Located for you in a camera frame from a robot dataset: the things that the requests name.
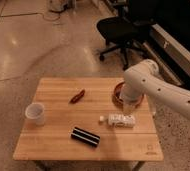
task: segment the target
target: floor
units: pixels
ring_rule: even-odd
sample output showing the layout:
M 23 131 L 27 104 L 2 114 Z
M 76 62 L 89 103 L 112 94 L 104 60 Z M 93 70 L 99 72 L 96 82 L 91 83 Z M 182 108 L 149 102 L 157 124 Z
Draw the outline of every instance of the floor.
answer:
M 0 0 L 2 15 L 47 12 L 46 0 Z M 98 52 L 104 40 L 95 24 L 110 13 L 88 0 L 75 10 L 61 13 L 57 21 L 41 14 L 0 18 L 0 171 L 36 171 L 33 162 L 14 161 L 23 112 L 32 101 L 41 77 L 121 77 L 119 52 L 104 62 Z M 140 57 L 133 52 L 130 63 Z M 146 163 L 143 170 L 190 170 L 190 122 L 156 102 L 154 118 L 164 153 L 163 162 Z M 129 171 L 134 162 L 57 162 L 53 170 Z

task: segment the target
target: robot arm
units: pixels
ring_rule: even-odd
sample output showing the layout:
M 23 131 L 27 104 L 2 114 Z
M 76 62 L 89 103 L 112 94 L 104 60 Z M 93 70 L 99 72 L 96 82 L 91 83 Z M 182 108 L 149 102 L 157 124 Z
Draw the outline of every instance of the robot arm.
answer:
M 190 120 L 190 91 L 161 81 L 156 78 L 158 73 L 158 65 L 152 60 L 144 60 L 126 70 L 121 90 L 123 101 L 131 103 L 145 93 Z

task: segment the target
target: office chair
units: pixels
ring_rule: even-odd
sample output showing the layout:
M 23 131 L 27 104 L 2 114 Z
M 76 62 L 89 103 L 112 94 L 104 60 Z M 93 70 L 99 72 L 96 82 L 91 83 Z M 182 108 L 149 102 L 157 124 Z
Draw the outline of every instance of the office chair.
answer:
M 147 38 L 150 26 L 154 24 L 153 16 L 158 0 L 127 0 L 112 3 L 112 5 L 118 11 L 118 16 L 100 20 L 97 23 L 97 29 L 105 38 L 106 45 L 112 42 L 116 46 L 101 52 L 99 59 L 104 61 L 104 54 L 120 49 L 124 55 L 123 70 L 125 70 L 128 68 L 127 48 L 146 53 L 146 50 L 134 46 L 134 41 L 143 43 Z

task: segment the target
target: red object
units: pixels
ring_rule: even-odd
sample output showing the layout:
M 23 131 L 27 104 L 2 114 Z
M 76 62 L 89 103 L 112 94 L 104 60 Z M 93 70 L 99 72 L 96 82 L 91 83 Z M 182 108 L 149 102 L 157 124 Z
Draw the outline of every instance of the red object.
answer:
M 85 90 L 83 89 L 83 90 L 81 90 L 80 93 L 78 93 L 77 95 L 75 95 L 75 96 L 70 100 L 69 103 L 72 103 L 72 104 L 77 103 L 77 102 L 84 96 L 84 94 L 85 94 Z

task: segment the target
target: white cup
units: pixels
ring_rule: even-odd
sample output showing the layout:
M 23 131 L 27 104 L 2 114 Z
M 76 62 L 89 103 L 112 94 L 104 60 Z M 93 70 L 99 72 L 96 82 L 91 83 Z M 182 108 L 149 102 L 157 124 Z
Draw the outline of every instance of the white cup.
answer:
M 32 103 L 26 108 L 25 115 L 36 125 L 44 125 L 46 121 L 44 110 L 42 103 Z

